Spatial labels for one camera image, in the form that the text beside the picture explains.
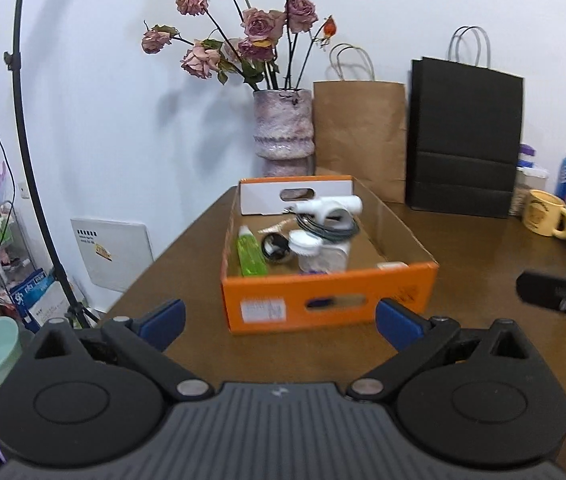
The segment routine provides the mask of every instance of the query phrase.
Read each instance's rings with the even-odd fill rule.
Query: white label sticker
[[[240,312],[245,323],[266,323],[287,319],[287,307],[283,298],[241,301]]]

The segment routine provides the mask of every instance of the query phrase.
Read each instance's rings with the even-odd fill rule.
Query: wooden table
[[[272,335],[230,335],[220,289],[221,248],[233,190],[211,206],[134,283],[109,317],[138,317],[169,298],[188,306],[183,335],[166,354],[219,386],[223,381],[336,381],[340,386],[394,354],[372,324]],[[468,328],[510,317],[525,330],[566,390],[566,317],[519,301],[516,277],[537,269],[566,277],[566,242],[515,219],[394,212],[440,263],[425,316]],[[559,464],[566,469],[566,441]]]

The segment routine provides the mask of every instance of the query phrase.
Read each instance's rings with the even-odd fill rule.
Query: white lid
[[[289,249],[300,256],[317,256],[322,247],[322,238],[303,231],[295,229],[289,232]]]
[[[516,169],[522,172],[525,176],[536,176],[538,178],[548,178],[550,176],[549,171],[544,168],[539,168],[538,166],[533,168],[521,168],[519,166]]]

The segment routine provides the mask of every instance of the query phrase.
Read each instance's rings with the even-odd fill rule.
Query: vase
[[[264,176],[309,174],[314,153],[312,93],[309,90],[254,92],[256,154],[265,159]]]

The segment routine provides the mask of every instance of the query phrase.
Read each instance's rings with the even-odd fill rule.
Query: blue gripper pad
[[[399,352],[423,337],[430,327],[429,321],[394,300],[386,298],[376,306],[376,329]]]
[[[159,352],[164,352],[185,330],[185,303],[172,300],[137,320],[134,331]]]

